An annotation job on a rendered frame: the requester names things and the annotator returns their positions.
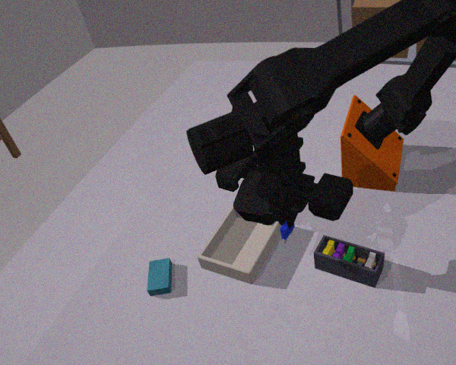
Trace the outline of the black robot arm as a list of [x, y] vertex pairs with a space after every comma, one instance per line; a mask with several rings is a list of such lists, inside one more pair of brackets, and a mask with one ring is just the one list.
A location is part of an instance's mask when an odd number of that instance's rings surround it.
[[[376, 94], [381, 103], [355, 124], [376, 149], [395, 130], [410, 134], [432, 105], [431, 89], [456, 59], [456, 0], [400, 0], [320, 46], [293, 47], [260, 61], [227, 94], [231, 113], [186, 130], [201, 171], [252, 156], [253, 146], [267, 154], [288, 151], [337, 88], [426, 37], [407, 72], [388, 81]], [[287, 218], [293, 184], [283, 168], [245, 166], [234, 209], [245, 221], [268, 226]]]

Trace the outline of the green fuse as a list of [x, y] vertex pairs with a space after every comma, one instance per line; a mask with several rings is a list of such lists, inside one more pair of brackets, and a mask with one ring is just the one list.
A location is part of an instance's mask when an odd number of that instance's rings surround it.
[[347, 251], [347, 254], [344, 256], [343, 260], [351, 262], [353, 257], [354, 257], [354, 247], [350, 246]]

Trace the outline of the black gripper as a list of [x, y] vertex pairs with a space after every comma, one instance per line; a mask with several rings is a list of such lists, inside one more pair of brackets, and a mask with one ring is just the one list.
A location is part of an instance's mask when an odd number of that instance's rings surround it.
[[353, 196], [353, 183], [351, 179], [324, 173], [318, 183], [315, 177], [302, 173], [306, 162], [300, 161], [299, 149], [303, 145], [303, 138], [288, 151], [277, 154], [267, 154], [253, 151], [253, 155], [216, 172], [218, 188], [231, 192], [239, 188], [238, 181], [246, 175], [246, 161], [255, 162], [257, 167], [269, 170], [270, 165], [283, 168], [293, 184], [293, 205], [287, 218], [281, 217], [278, 221], [281, 226], [287, 222], [288, 228], [294, 224], [298, 213], [302, 212], [309, 203], [309, 211], [315, 215], [331, 221], [338, 220], [347, 203]]

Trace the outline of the teal rectangular block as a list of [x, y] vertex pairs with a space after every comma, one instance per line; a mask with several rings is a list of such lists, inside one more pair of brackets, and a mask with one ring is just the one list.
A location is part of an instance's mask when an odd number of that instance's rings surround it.
[[172, 293], [171, 280], [172, 263], [170, 258], [150, 261], [147, 279], [147, 291], [150, 296]]

